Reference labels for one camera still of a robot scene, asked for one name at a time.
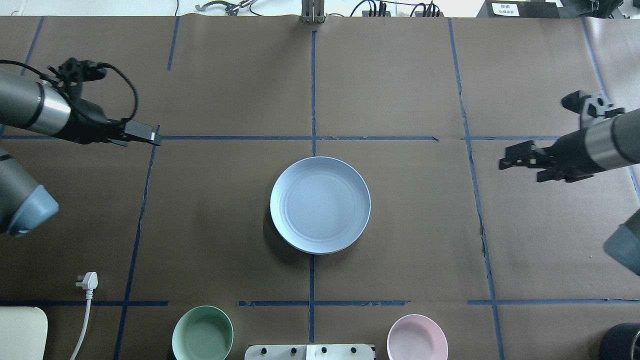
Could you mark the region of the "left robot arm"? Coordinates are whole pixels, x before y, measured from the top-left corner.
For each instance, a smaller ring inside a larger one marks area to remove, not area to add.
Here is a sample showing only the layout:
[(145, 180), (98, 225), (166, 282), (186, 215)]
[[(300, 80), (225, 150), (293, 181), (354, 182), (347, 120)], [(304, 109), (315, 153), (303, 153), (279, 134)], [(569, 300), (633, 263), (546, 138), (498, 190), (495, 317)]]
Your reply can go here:
[(17, 231), (16, 239), (51, 239), (59, 234), (97, 233), (124, 225), (140, 208), (151, 145), (80, 145), (51, 136), (9, 128), (1, 135), (1, 152), (10, 155), (35, 179), (46, 210), (33, 230)]

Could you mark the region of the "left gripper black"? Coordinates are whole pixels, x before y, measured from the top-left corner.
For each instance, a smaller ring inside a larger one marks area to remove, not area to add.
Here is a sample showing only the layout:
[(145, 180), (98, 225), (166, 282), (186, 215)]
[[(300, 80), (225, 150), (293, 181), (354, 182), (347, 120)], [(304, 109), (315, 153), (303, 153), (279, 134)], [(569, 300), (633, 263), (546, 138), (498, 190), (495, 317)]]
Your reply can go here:
[(100, 105), (84, 99), (67, 101), (70, 116), (62, 128), (62, 139), (80, 145), (103, 142), (126, 147), (128, 142), (162, 145), (162, 136), (153, 126), (125, 118), (109, 119)]

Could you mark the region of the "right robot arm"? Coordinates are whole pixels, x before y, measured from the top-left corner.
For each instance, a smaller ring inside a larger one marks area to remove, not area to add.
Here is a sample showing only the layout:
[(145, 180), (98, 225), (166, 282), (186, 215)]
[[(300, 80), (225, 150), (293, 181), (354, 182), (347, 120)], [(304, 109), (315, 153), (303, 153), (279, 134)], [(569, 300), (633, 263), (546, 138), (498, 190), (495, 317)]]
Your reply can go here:
[(534, 180), (525, 183), (535, 195), (553, 209), (568, 207), (571, 214), (578, 205), (611, 206), (606, 186), (579, 186), (596, 175), (619, 173), (639, 164), (639, 111), (615, 109), (597, 116), (586, 116), (578, 130), (560, 136), (551, 145), (540, 146), (535, 139), (507, 146), (497, 169), (535, 171)]

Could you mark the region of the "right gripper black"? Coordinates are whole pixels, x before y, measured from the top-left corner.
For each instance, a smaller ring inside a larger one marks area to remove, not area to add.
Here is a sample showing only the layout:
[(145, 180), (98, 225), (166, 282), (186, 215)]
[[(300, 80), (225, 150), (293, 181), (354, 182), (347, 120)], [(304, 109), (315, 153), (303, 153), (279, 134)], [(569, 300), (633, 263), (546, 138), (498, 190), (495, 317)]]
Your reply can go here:
[(558, 139), (553, 145), (541, 148), (534, 140), (507, 146), (498, 169), (512, 167), (544, 169), (537, 173), (537, 182), (563, 180), (579, 182), (599, 172), (599, 165), (586, 150), (586, 132), (574, 131)]

